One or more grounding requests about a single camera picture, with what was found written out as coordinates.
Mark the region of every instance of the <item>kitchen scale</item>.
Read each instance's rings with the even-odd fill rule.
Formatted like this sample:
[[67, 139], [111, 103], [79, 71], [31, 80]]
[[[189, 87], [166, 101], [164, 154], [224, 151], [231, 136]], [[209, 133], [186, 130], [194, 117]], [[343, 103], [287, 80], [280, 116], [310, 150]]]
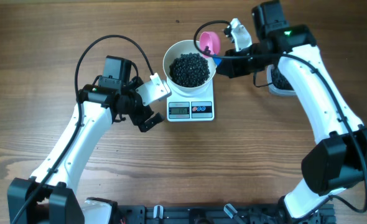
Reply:
[[167, 119], [179, 121], [212, 121], [214, 120], [213, 80], [190, 93], [178, 89], [170, 79], [167, 84], [171, 96], [167, 98]]

